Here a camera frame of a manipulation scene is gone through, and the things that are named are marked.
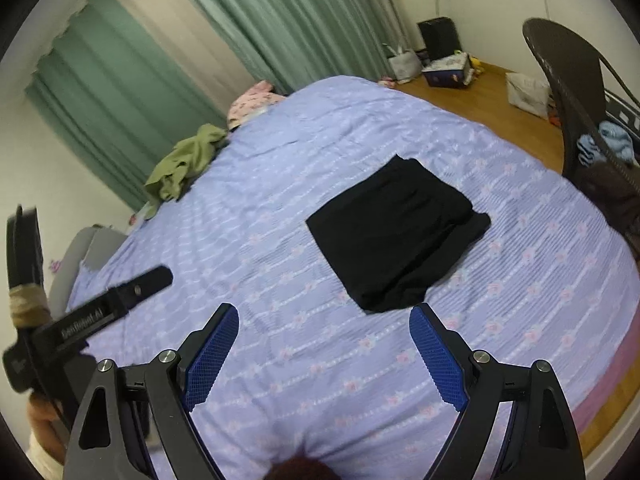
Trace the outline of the person's left hand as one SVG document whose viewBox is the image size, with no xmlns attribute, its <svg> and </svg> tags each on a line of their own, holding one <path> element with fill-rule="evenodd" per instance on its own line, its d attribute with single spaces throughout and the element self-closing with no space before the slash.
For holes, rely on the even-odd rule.
<svg viewBox="0 0 640 480">
<path fill-rule="evenodd" d="M 27 403 L 27 418 L 39 445 L 60 464 L 65 462 L 66 446 L 54 428 L 58 411 L 46 396 L 33 392 Z"/>
</svg>

